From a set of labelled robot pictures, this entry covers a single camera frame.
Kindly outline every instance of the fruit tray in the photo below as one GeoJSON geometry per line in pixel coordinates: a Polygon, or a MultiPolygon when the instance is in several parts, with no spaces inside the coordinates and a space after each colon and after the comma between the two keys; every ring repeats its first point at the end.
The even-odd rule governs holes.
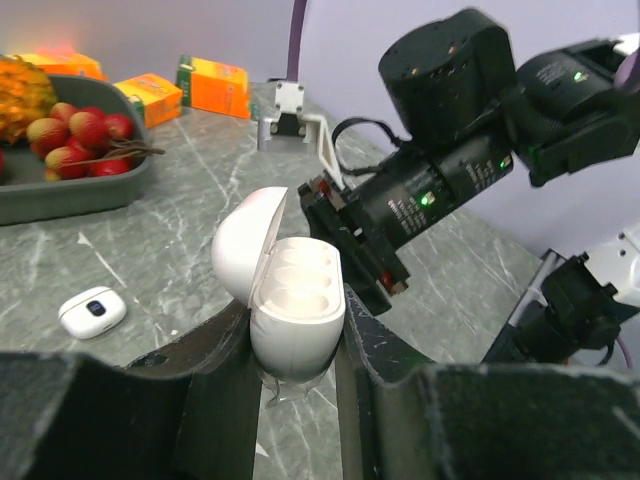
{"type": "MultiPolygon", "coordinates": [[[[149,144],[144,121],[114,86],[85,77],[50,75],[61,102],[98,107],[134,121],[133,140],[149,144]]],[[[136,159],[127,173],[60,182],[45,181],[45,164],[28,145],[2,147],[5,167],[0,178],[0,225],[85,215],[129,205],[151,181],[151,156],[136,159]]]]}

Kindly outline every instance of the gray marble surface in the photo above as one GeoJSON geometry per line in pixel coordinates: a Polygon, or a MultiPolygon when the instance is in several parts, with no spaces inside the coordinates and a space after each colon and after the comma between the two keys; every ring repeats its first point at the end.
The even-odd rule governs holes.
{"type": "MultiPolygon", "coordinates": [[[[256,86],[254,97],[270,113],[264,106],[273,103],[273,85],[256,86]]],[[[123,365],[203,322],[229,301],[212,273],[211,238],[258,188],[290,187],[281,237],[308,234],[295,192],[319,171],[315,159],[257,153],[255,123],[201,111],[187,110],[152,133],[167,154],[157,159],[157,182],[142,200],[112,212],[0,228],[0,349],[85,351],[123,365]],[[99,285],[123,296],[127,318],[99,338],[73,340],[57,310],[99,285]]],[[[346,161],[383,157],[357,135],[345,138],[346,161]]],[[[539,263],[464,210],[401,256],[411,286],[381,319],[441,362],[480,360],[539,263]]],[[[263,410],[258,443],[256,479],[341,478],[333,372],[305,400],[263,410]]]]}

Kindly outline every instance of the cable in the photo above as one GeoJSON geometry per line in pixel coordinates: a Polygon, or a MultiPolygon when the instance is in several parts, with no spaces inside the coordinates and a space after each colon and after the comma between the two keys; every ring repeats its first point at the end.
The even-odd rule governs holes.
{"type": "Polygon", "coordinates": [[[622,352],[622,356],[624,357],[624,363],[627,365],[627,368],[629,370],[633,370],[634,369],[633,355],[631,355],[631,351],[629,350],[629,347],[627,347],[627,344],[625,343],[625,341],[622,340],[622,338],[620,337],[616,338],[616,343],[620,347],[620,351],[622,352]]]}
{"type": "Polygon", "coordinates": [[[400,137],[398,137],[395,133],[393,133],[393,130],[391,130],[391,127],[388,124],[386,124],[385,122],[383,122],[382,120],[375,120],[375,119],[366,118],[366,117],[350,117],[350,118],[347,118],[347,119],[343,120],[338,125],[336,125],[336,128],[333,129],[333,133],[331,133],[331,143],[333,144],[333,149],[336,152],[336,157],[337,157],[336,159],[338,161],[338,166],[340,167],[340,171],[345,175],[351,175],[353,177],[359,177],[359,176],[362,176],[362,175],[368,175],[370,173],[377,173],[377,172],[382,170],[382,167],[380,167],[379,165],[372,165],[370,167],[361,167],[361,168],[347,168],[347,167],[344,166],[344,164],[342,163],[342,161],[338,157],[338,148],[337,148],[337,145],[336,145],[336,143],[338,141],[338,137],[346,129],[354,127],[356,125],[363,124],[363,123],[371,123],[371,124],[374,124],[374,125],[377,125],[378,127],[380,127],[382,129],[382,131],[389,138],[389,141],[396,148],[400,148],[403,144],[406,143],[404,140],[402,140],[400,137]]]}
{"type": "Polygon", "coordinates": [[[302,44],[302,27],[307,11],[307,0],[294,0],[289,29],[289,57],[287,59],[287,81],[298,81],[300,69],[300,45],[302,44]]]}
{"type": "Polygon", "coordinates": [[[605,353],[604,358],[600,360],[600,362],[598,363],[597,365],[598,367],[603,367],[611,361],[611,357],[613,357],[613,349],[614,349],[613,343],[610,343],[609,345],[607,345],[607,353],[605,353]]]}

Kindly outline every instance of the small orange box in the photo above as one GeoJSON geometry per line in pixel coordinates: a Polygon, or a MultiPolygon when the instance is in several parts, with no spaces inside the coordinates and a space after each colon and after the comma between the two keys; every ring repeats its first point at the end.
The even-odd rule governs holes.
{"type": "Polygon", "coordinates": [[[242,68],[182,55],[176,85],[185,107],[251,118],[249,76],[242,68]]]}
{"type": "Polygon", "coordinates": [[[130,78],[114,86],[134,105],[147,128],[179,117],[182,112],[182,90],[154,73],[130,78]]]}
{"type": "Polygon", "coordinates": [[[78,75],[96,80],[107,80],[107,77],[102,73],[99,62],[79,53],[25,53],[12,56],[22,57],[25,62],[33,63],[48,74],[78,75]]]}

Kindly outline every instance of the earbuds case lid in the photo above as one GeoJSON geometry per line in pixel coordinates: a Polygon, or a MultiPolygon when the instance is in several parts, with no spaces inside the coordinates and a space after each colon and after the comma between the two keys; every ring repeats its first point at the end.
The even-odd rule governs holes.
{"type": "Polygon", "coordinates": [[[256,190],[231,212],[211,243],[213,271],[224,289],[249,305],[269,260],[286,203],[287,187],[256,190]]]}

